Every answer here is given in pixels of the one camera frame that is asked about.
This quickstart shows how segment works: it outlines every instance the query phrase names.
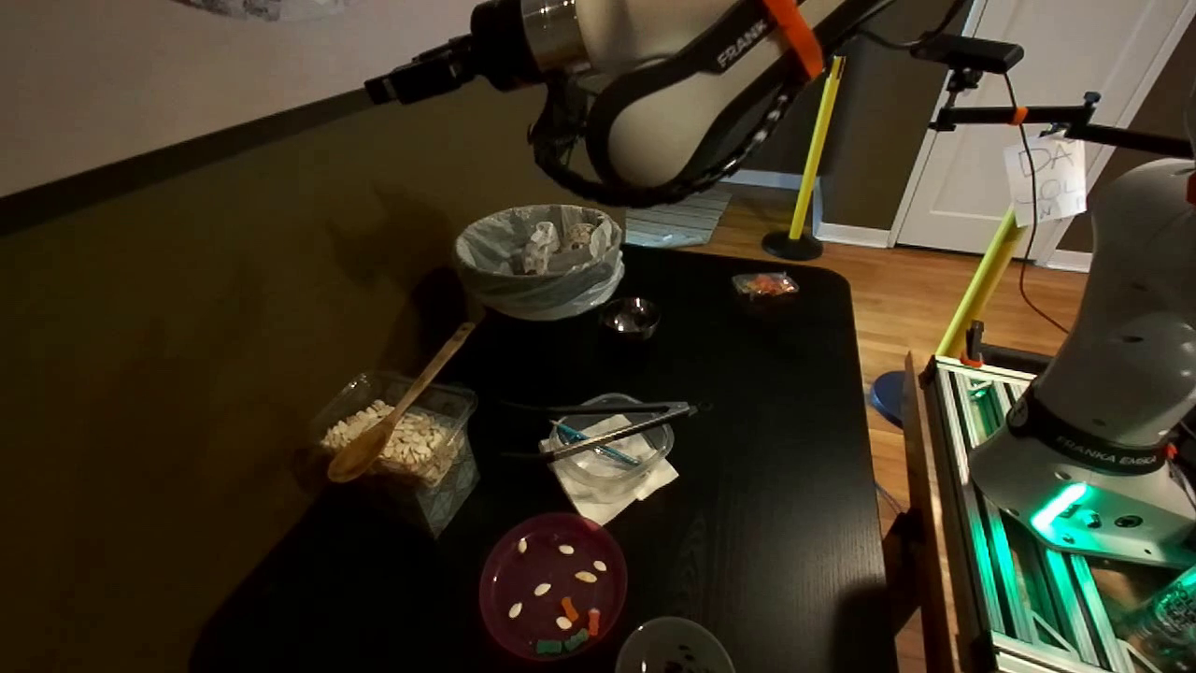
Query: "wooden floor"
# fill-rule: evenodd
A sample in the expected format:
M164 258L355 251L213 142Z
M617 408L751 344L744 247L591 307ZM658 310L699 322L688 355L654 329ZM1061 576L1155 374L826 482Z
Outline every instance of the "wooden floor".
M777 202L736 202L729 206L714 239L695 251L777 262L759 243L766 232L785 224L789 213ZM856 340L863 366L860 389L867 389L878 374L901 370L908 351L919 355L919 363L934 351L957 299L972 280L975 258L931 251L826 247L822 258L807 265L833 269L852 284ZM1002 288L994 292L983 314L983 340L1017 351L1054 355L1065 333L1043 322L1020 299L1017 280L1020 265L1009 265ZM1061 325L1073 325L1088 280L1084 273L1028 269L1024 280L1039 310L1047 310ZM878 411L867 411L867 434L878 479L878 527L890 531L893 516L908 505L904 437ZM912 617L901 628L897 654L901 673L927 669L919 617Z

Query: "wall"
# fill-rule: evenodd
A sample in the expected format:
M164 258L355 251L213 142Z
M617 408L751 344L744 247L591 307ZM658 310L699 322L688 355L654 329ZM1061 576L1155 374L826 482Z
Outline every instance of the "wall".
M1170 138L1189 138L1196 135L1196 22L1189 22L1181 45L1174 49L1174 56L1166 60L1155 90L1147 93L1144 108L1132 116L1136 131L1144 135L1170 135ZM1073 221L1073 228L1065 232L1065 239L1058 243L1061 251L1091 251L1091 217L1099 217L1106 209L1106 183L1132 172L1144 161L1159 161L1155 153L1132 153L1132 150L1118 150L1110 157L1110 165L1103 168L1103 176L1095 179L1091 194L1088 194L1088 213L1080 213Z
M890 4L871 30L893 41L912 41L942 19L942 0ZM845 82L830 142L822 153L826 221L893 228L904 179L934 116L942 67L886 52L863 37L841 49ZM800 172L819 90L807 90L785 127L751 157L751 168Z
M452 232L557 198L523 150L534 108L486 86L348 105L183 176L153 157L0 202L4 673L187 669L310 505L292 467L318 404L419 359Z
M0 194L355 90L467 30L475 0L340 7L265 22L183 0L4 0Z
M901 0L871 22L875 34L912 41L942 19L942 0ZM822 157L826 221L893 228L908 172L923 146L946 67L901 52L886 52L863 37L845 45L845 86ZM1132 127L1151 135L1185 135L1185 101L1196 86L1196 30L1174 49L1166 71L1151 86ZM807 90L785 127L748 161L766 172L800 172L815 123L819 90ZM1103 206L1103 183L1151 161L1144 153L1114 153L1091 191ZM1091 217L1076 217L1061 251L1091 251Z

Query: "napkin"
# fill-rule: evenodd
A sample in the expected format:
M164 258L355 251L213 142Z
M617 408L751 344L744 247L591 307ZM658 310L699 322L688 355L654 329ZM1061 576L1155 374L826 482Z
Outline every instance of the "napkin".
M609 419L587 426L583 434L602 437L602 434L613 434L624 426L632 426L628 415L609 415ZM650 494L658 494L680 479L669 460L658 460L658 452L647 445L643 434L628 434L620 441L609 441L605 449L620 452L628 460L654 460L654 464L647 471L628 475L628 479L598 479L602 471L591 475L587 467L602 456L583 452L583 456L553 460L553 475L557 475L561 490L568 494L572 508L602 527L609 520L617 520L624 508L632 508L635 501L647 501Z

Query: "red dish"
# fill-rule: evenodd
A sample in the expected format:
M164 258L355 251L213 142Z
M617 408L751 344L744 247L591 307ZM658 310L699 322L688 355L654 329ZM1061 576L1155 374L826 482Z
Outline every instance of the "red dish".
M572 512L516 523L478 576L490 639L523 662L561 662L591 651L620 621L624 598L624 550Z

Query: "white tissue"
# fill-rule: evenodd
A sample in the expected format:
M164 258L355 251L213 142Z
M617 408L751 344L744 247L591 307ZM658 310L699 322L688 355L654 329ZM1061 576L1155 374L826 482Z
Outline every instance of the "white tissue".
M587 434L602 437L602 434L613 434L624 426L632 426L628 415L609 415L609 419L587 426ZM579 471L576 460L591 460L591 456L553 464L553 475L557 475L561 490L568 494L572 508L602 527L609 520L617 520L624 508L632 508L635 501L647 501L650 494L658 494L680 479L669 460L658 460L658 452L647 445L643 434L609 441L609 449L617 449L628 460L654 460L654 464L643 475L628 475L620 482L591 479L587 471Z

